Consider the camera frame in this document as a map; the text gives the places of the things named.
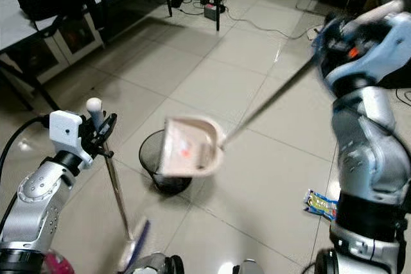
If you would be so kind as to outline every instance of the pink object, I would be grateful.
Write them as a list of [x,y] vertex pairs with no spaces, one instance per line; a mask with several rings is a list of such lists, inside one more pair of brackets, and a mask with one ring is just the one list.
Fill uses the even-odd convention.
[[74,274],[70,262],[54,250],[44,258],[42,274]]

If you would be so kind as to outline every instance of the dustpan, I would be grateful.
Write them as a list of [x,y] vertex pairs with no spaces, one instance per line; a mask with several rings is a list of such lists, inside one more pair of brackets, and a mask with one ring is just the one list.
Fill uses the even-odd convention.
[[207,117],[169,117],[158,173],[209,176],[223,162],[223,129]]
[[221,126],[207,117],[167,118],[156,173],[168,177],[205,177],[215,173],[222,165],[225,146],[301,80],[314,65],[313,57],[227,137]]

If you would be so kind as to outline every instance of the dustpan handle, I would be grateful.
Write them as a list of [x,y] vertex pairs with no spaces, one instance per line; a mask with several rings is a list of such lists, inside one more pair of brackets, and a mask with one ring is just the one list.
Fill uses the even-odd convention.
[[234,131],[232,131],[222,144],[224,148],[237,135],[244,131],[251,122],[256,120],[264,111],[273,105],[285,92],[290,90],[315,66],[315,57],[312,56],[280,89],[278,89],[268,100],[265,101],[252,115],[244,120]]

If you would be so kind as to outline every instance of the table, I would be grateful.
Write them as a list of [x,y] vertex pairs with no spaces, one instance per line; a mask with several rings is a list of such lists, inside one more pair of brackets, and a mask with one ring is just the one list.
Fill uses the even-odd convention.
[[[171,10],[171,2],[167,0],[168,9],[170,16],[172,16]],[[39,30],[47,29],[51,26],[52,22],[54,21],[54,17],[50,19],[46,19],[43,21],[36,22],[37,27]],[[217,31],[220,30],[220,11],[217,10],[217,21],[216,21],[216,29]],[[17,0],[0,0],[0,53],[7,52],[7,49],[12,47],[14,44],[23,42],[25,40],[31,39],[33,36],[37,36],[39,33],[37,30],[31,25],[31,21],[27,19],[23,12],[20,10],[19,3]],[[9,72],[10,74],[14,75],[15,77],[19,78],[20,80],[28,83],[34,89],[38,90],[43,98],[49,103],[52,109],[59,110],[60,108],[51,98],[51,96],[46,92],[43,88],[41,83],[36,79],[36,77],[28,72],[23,71],[20,72],[16,68],[11,65],[6,64],[4,61],[0,60],[0,69],[4,69],[5,71]],[[22,101],[22,103],[30,110],[32,107],[30,104],[24,100],[21,95],[18,95],[18,90],[13,87],[10,81],[7,80],[6,76],[0,70],[0,78],[6,81],[14,93],[16,93],[17,97]]]

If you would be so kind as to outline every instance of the snack wrapper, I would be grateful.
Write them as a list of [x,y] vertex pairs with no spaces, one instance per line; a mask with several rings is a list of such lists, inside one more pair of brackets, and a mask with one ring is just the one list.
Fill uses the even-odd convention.
[[324,216],[330,221],[333,221],[337,216],[338,202],[335,200],[329,200],[312,189],[310,189],[305,195],[304,203],[308,206],[305,208],[305,211],[309,213]]

